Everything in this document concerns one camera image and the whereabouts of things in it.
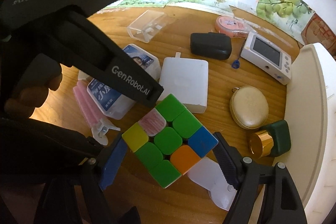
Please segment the left hand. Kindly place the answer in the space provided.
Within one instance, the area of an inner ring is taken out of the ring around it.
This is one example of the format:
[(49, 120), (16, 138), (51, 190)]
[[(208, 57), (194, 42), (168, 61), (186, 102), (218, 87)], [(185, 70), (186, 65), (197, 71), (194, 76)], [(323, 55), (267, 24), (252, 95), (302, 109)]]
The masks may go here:
[(45, 55), (38, 55), (24, 76), (30, 82), (21, 86), (5, 103), (4, 112), (8, 117), (31, 117), (35, 109), (44, 104), (49, 91), (56, 91), (63, 79), (60, 64)]

